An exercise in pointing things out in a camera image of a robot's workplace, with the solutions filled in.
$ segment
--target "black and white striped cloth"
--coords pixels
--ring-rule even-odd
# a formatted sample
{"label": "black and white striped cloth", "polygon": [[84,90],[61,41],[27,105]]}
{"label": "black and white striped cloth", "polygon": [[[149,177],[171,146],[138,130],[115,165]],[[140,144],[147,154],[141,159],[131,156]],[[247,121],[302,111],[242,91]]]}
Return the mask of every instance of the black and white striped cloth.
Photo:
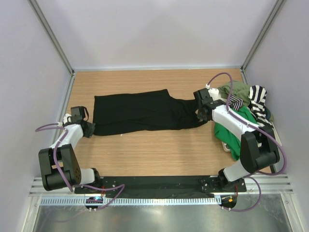
{"label": "black and white striped cloth", "polygon": [[249,91],[249,109],[251,114],[254,116],[256,122],[261,127],[272,126],[272,124],[266,119],[266,100],[267,91],[261,86],[251,86]]}
{"label": "black and white striped cloth", "polygon": [[228,103],[228,106],[232,109],[239,111],[239,109],[242,107],[243,100],[234,94],[231,94],[230,101]]}

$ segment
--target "olive green cloth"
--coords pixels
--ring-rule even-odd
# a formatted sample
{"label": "olive green cloth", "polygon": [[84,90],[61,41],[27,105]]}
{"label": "olive green cloth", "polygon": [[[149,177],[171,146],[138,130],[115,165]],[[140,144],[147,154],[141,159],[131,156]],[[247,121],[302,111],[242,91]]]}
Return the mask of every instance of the olive green cloth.
{"label": "olive green cloth", "polygon": [[[256,120],[250,113],[250,110],[243,106],[239,109],[239,111],[235,111],[237,114],[247,119],[250,122],[256,123]],[[214,125],[214,135],[217,139],[226,143],[231,150],[231,154],[233,159],[238,160],[240,156],[240,141],[234,134],[228,131],[224,126],[219,123],[215,123]]]}
{"label": "olive green cloth", "polygon": [[[228,82],[225,85],[222,85],[218,87],[219,92],[221,93],[222,98],[227,99],[227,96],[230,92],[231,89],[231,83]],[[245,106],[248,106],[250,104],[250,99],[249,99],[249,91],[250,91],[250,86],[246,85],[242,82],[239,81],[233,81],[233,92],[235,96],[241,98],[243,100],[243,104]]]}

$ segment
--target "metal edge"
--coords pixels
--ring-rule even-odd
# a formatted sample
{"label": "metal edge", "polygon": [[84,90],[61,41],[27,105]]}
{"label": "metal edge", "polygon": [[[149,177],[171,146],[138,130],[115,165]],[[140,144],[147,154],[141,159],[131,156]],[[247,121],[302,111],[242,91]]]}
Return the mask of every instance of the metal edge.
{"label": "metal edge", "polygon": [[[261,174],[252,175],[257,182],[259,183],[262,194],[293,194],[292,186],[290,185],[290,181],[287,175],[281,174],[277,176],[266,176]],[[247,192],[239,193],[239,194],[258,194],[258,188],[256,184],[251,179],[245,179]],[[215,195],[226,195],[229,194],[227,192],[215,193]],[[66,188],[57,189],[54,191],[45,191],[42,185],[41,178],[35,178],[32,184],[32,188],[29,193],[30,196],[79,196],[84,194],[73,194],[68,191]]]}
{"label": "metal edge", "polygon": [[25,218],[22,232],[32,232],[34,229],[35,221],[38,215],[39,206],[41,202],[41,197],[30,197],[31,198],[31,204],[28,209],[27,217]]}
{"label": "metal edge", "polygon": [[[97,205],[96,203],[87,203],[87,196],[75,197],[43,197],[41,205],[59,206],[59,205]],[[111,198],[103,198],[101,204],[107,204]],[[195,199],[138,199],[138,198],[117,198],[111,206],[146,206],[146,205],[197,205],[197,204],[220,204],[221,197],[214,196],[210,198],[195,198]]]}
{"label": "metal edge", "polygon": [[31,205],[32,205],[32,202],[33,202],[33,197],[27,197],[27,200],[26,200],[26,209],[25,209],[25,217],[24,217],[24,222],[22,223],[21,225],[21,229],[20,231],[24,231],[25,229],[25,226],[26,226],[26,221],[27,221],[27,218],[28,218],[28,215],[29,215],[29,212],[30,212],[30,208],[31,208]]}
{"label": "metal edge", "polygon": [[[62,107],[61,107],[60,114],[59,114],[59,117],[58,117],[58,122],[62,122],[64,114],[67,111],[67,107],[68,107],[68,103],[69,103],[70,96],[71,96],[71,93],[72,93],[74,81],[75,81],[75,72],[70,77],[68,87],[67,87],[67,91],[66,91],[66,95],[64,97],[64,101],[62,103]],[[60,136],[60,130],[56,130],[52,143],[54,143],[58,139],[59,136]]]}
{"label": "metal edge", "polygon": [[295,203],[295,195],[281,194],[281,198],[292,230],[295,232],[308,231],[308,229],[305,229],[305,224],[303,223],[303,220],[301,220],[302,217],[299,215],[299,210],[297,209],[297,204]]}
{"label": "metal edge", "polygon": [[242,70],[246,70],[248,67],[249,63],[251,62],[252,58],[254,57],[257,49],[259,48],[260,44],[262,43],[263,39],[265,38],[266,34],[268,33],[271,25],[275,21],[276,17],[278,16],[280,10],[282,9],[284,3],[286,0],[277,0],[276,3],[274,4],[272,10],[270,11],[259,35],[255,39],[247,57],[245,58],[245,61],[241,67]]}
{"label": "metal edge", "polygon": [[39,4],[36,0],[28,0],[29,4],[31,5],[35,15],[37,16],[38,20],[40,21],[41,25],[43,26],[45,32],[47,33],[49,39],[51,40],[52,44],[54,45],[56,51],[58,52],[59,56],[61,57],[64,65],[67,67],[70,74],[73,74],[73,68],[70,65],[67,56],[65,55],[62,47],[60,46],[53,30],[51,29],[46,17],[44,16]]}
{"label": "metal edge", "polygon": [[75,72],[98,72],[98,71],[142,71],[142,70],[187,70],[187,69],[240,69],[239,65],[218,66],[158,66],[158,67],[112,67],[112,68],[77,68]]}
{"label": "metal edge", "polygon": [[247,79],[247,74],[246,74],[245,70],[243,70],[242,68],[240,68],[239,70],[240,70],[240,74],[241,74],[243,82],[246,85],[248,85],[248,79]]}

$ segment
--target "metal frame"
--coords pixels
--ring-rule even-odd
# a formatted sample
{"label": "metal frame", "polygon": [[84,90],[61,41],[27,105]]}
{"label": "metal frame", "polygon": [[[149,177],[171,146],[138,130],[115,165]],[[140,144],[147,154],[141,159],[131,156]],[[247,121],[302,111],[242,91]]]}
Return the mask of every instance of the metal frame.
{"label": "metal frame", "polygon": [[[70,77],[70,81],[69,81],[69,84],[68,84],[66,95],[65,95],[62,107],[61,107],[59,117],[58,117],[58,122],[61,122],[63,120],[64,114],[66,113],[68,103],[69,103],[69,100],[70,100],[70,96],[71,96],[71,93],[72,93],[72,89],[73,89],[73,84],[74,84],[74,81],[75,81],[75,75],[76,75],[76,73],[73,72],[73,74]],[[55,130],[55,135],[54,135],[52,143],[54,143],[57,140],[57,138],[59,138],[60,133],[61,133],[61,130]]]}
{"label": "metal frame", "polygon": [[37,219],[41,197],[29,197],[30,206],[28,208],[28,214],[25,219],[22,232],[32,232],[35,225],[35,220]]}
{"label": "metal frame", "polygon": [[[257,180],[259,183],[263,194],[293,194],[293,189],[288,179],[288,176],[285,174],[280,174],[277,176],[267,176],[262,174],[252,175],[253,178]],[[245,179],[247,192],[240,192],[241,194],[259,194],[259,190],[256,187],[256,184],[253,180],[246,178]],[[224,195],[229,194],[226,192],[215,193],[215,195]],[[42,184],[42,178],[36,177],[31,186],[31,190],[29,193],[30,197],[47,197],[47,196],[84,196],[84,194],[73,194],[68,191],[67,188],[56,189],[53,191],[46,191]],[[95,196],[98,194],[86,194],[86,196]]]}
{"label": "metal frame", "polygon": [[49,26],[49,23],[47,22],[47,19],[45,18],[40,6],[38,5],[36,0],[28,0],[28,2],[30,3],[35,15],[38,17],[41,25],[43,26],[44,30],[46,31],[50,41],[52,42],[52,44],[54,45],[56,51],[58,52],[59,56],[61,57],[63,63],[65,64],[65,66],[67,67],[67,69],[69,70],[70,74],[73,75],[74,70],[72,68],[72,66],[70,65],[69,60],[67,59],[64,51],[62,50],[55,34],[53,33],[53,30],[51,29],[51,27]]}
{"label": "metal frame", "polygon": [[298,231],[308,231],[306,225],[302,223],[301,216],[298,210],[297,199],[294,194],[281,194],[283,205],[290,221],[292,230]]}
{"label": "metal frame", "polygon": [[286,2],[286,0],[277,0],[275,5],[273,6],[270,14],[268,15],[268,18],[266,19],[259,35],[255,39],[255,42],[254,42],[253,46],[251,47],[243,65],[241,67],[241,70],[243,70],[244,72],[245,72],[246,68],[248,67],[250,61],[252,60],[253,56],[255,55],[258,47],[261,45],[263,39],[265,38],[267,32],[269,31],[271,25],[275,21],[277,15],[279,14],[279,12],[282,9],[285,2]]}
{"label": "metal frame", "polygon": [[75,69],[75,72],[97,72],[97,71],[140,71],[140,70],[191,70],[191,69],[239,69],[240,65],[220,66],[157,66],[157,67],[117,67],[101,69]]}

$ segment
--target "pile of clothes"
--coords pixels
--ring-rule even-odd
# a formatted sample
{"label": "pile of clothes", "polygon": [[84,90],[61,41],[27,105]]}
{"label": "pile of clothes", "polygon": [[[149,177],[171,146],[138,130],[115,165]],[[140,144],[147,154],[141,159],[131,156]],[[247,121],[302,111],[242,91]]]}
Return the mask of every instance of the pile of clothes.
{"label": "pile of clothes", "polygon": [[[227,99],[230,92],[230,82],[218,87],[221,97]],[[229,106],[240,116],[260,127],[271,126],[274,116],[265,107],[267,91],[261,86],[249,86],[242,82],[233,81],[233,92]],[[240,156],[240,141],[221,124],[214,127],[215,137],[228,145],[235,160]]]}

